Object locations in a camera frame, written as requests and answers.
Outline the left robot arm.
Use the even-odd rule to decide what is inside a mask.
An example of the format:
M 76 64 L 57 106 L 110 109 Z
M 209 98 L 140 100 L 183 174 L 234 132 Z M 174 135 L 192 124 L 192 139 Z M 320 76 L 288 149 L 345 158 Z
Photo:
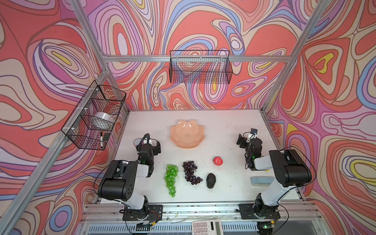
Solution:
M 99 184 L 97 195 L 116 201 L 126 208 L 141 211 L 148 209 L 147 197 L 134 192 L 137 178 L 149 178 L 154 171 L 154 157 L 161 153 L 161 144 L 146 133 L 136 145 L 138 158 L 135 161 L 113 160 L 107 167 Z

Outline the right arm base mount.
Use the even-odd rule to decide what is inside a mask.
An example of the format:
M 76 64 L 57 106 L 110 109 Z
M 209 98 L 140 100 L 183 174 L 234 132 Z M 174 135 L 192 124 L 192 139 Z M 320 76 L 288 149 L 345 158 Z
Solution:
M 237 212 L 240 213 L 241 219 L 261 219 L 261 220 L 279 220 L 281 218 L 278 206 L 265 206 L 265 205 L 254 205 L 249 204 L 239 204 L 239 209 Z

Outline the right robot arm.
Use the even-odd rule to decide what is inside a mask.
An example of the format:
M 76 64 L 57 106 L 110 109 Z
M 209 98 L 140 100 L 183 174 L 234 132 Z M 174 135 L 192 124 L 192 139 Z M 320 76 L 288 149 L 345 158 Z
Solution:
M 237 145 L 245 150 L 245 166 L 251 171 L 273 170 L 274 180 L 257 195 L 252 211 L 259 217 L 272 213 L 279 201 L 292 189 L 311 182 L 312 173 L 295 150 L 270 150 L 262 156 L 262 140 L 239 134 Z

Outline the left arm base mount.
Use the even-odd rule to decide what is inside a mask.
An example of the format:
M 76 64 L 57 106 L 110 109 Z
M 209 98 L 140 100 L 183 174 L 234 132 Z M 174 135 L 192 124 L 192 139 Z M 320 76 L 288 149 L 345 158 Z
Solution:
M 163 205 L 146 205 L 140 210 L 127 207 L 119 211 L 123 221 L 158 222 L 163 218 Z

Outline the green fake grape bunch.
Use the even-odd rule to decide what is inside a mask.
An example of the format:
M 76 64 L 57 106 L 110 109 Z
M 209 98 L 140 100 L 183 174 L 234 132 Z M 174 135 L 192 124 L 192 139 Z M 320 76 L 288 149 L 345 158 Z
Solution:
M 169 195 L 171 197 L 176 196 L 176 178 L 178 176 L 178 166 L 173 164 L 168 164 L 166 167 L 166 173 L 164 176 L 165 184 L 168 189 Z

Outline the red fake apple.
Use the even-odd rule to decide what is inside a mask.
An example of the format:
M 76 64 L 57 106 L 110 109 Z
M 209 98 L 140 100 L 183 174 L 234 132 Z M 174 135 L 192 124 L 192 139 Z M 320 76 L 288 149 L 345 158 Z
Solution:
M 214 159 L 213 159 L 213 163 L 215 164 L 215 165 L 217 165 L 217 166 L 221 166 L 221 165 L 223 165 L 223 160 L 222 160 L 222 158 L 221 157 L 214 157 Z

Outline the dark fake avocado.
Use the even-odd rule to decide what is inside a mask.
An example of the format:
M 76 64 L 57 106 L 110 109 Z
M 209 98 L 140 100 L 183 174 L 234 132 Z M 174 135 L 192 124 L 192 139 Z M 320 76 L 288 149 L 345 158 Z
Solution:
M 209 173 L 206 178 L 207 188 L 213 189 L 216 183 L 216 176 L 213 173 Z

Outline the purple fake grape bunch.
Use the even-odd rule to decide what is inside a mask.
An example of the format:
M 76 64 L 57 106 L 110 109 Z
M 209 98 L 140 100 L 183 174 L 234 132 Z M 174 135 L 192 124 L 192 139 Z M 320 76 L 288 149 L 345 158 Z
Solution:
M 185 179 L 187 182 L 190 182 L 192 185 L 197 185 L 203 182 L 203 178 L 195 175 L 197 170 L 197 165 L 194 161 L 183 162 L 182 167 L 185 173 Z

